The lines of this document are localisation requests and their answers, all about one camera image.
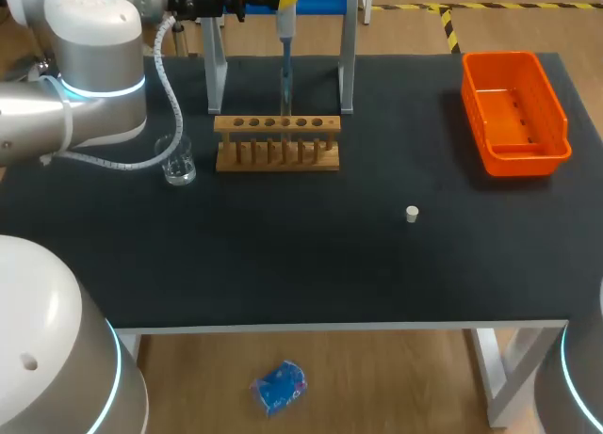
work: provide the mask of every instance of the yellow black tape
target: yellow black tape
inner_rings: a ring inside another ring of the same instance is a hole
[[[373,10],[417,10],[429,9],[439,11],[440,8],[581,8],[603,9],[603,3],[416,3],[416,4],[376,4]]]
[[[461,47],[459,47],[459,40],[456,37],[456,32],[452,27],[452,17],[450,16],[449,8],[440,8],[440,17],[442,17],[442,26],[446,32],[446,38],[448,39],[448,48],[450,52],[455,54],[461,53]]]

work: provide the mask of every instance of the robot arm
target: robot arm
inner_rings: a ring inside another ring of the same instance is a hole
[[[0,165],[136,136],[146,121],[142,28],[125,0],[45,0],[61,76],[0,85]]]
[[[278,9],[296,1],[8,0],[18,23],[49,30],[58,74],[0,84],[0,167],[73,147],[123,142],[142,131],[142,21],[160,21],[166,8],[178,19],[221,16],[226,10],[243,21],[248,4]]]

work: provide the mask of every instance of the small white cap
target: small white cap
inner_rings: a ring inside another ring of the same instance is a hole
[[[406,222],[410,224],[414,224],[416,222],[416,217],[418,216],[418,208],[411,205],[406,208]]]

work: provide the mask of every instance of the wooden floor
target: wooden floor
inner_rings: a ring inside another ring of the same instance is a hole
[[[597,2],[598,0],[374,0],[420,2]],[[454,10],[461,50],[559,52],[593,122],[603,132],[603,11]],[[294,52],[337,55],[341,19],[300,18]],[[149,40],[154,32],[148,31]],[[278,55],[270,17],[228,18],[226,53]],[[200,30],[187,25],[191,52]],[[26,34],[0,25],[0,72],[27,53]],[[173,49],[166,44],[166,52]],[[375,11],[359,29],[360,54],[448,52],[437,15]],[[499,332],[501,339],[511,332]],[[306,372],[298,403],[267,420],[248,390],[284,359]],[[489,433],[470,340],[462,331],[331,332],[156,336],[143,340],[139,365],[151,404],[150,434],[173,433]],[[507,432],[536,434],[530,410]]]

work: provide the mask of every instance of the glowing blue ring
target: glowing blue ring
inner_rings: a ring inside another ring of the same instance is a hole
[[[113,404],[113,400],[115,399],[115,395],[117,394],[117,388],[120,385],[120,376],[122,375],[122,348],[120,346],[120,340],[117,338],[117,333],[113,330],[113,327],[106,322],[111,329],[111,333],[113,333],[113,339],[115,340],[115,347],[117,349],[117,371],[115,372],[115,380],[113,381],[113,387],[111,388],[111,393],[109,394],[109,398],[107,399],[103,410],[101,410],[101,414],[94,422],[94,425],[88,430],[86,434],[94,434],[101,423],[105,420],[106,415],[111,409],[111,405]]]
[[[589,419],[589,421],[599,430],[599,432],[603,433],[603,425],[601,425],[599,423],[599,421],[595,418],[593,413],[588,410],[588,408],[582,401],[582,398],[580,398],[580,395],[578,394],[576,387],[574,387],[574,383],[572,382],[572,379],[569,377],[569,371],[567,370],[567,363],[565,362],[565,334],[566,333],[567,333],[567,327],[565,327],[565,330],[563,331],[563,337],[562,337],[562,368],[563,368],[563,375],[565,376],[565,382],[567,382],[567,387],[569,388],[569,391],[572,394],[572,396],[574,396],[574,400],[576,401],[576,404],[578,404],[578,407],[582,410],[582,413],[584,413],[584,415],[586,415],[586,418]]]
[[[113,92],[92,92],[89,90],[83,90],[81,88],[74,88],[72,85],[65,82],[64,79],[60,80],[61,84],[63,86],[65,86],[65,88],[68,91],[73,92],[75,95],[79,95],[81,97],[86,97],[86,98],[122,97],[123,95],[127,95],[129,93],[136,92],[138,89],[142,88],[144,86],[145,81],[146,81],[146,78],[144,76],[142,76],[142,79],[140,80],[140,82],[138,84],[136,84],[135,86],[132,86],[131,88],[125,88],[123,90],[115,90]]]

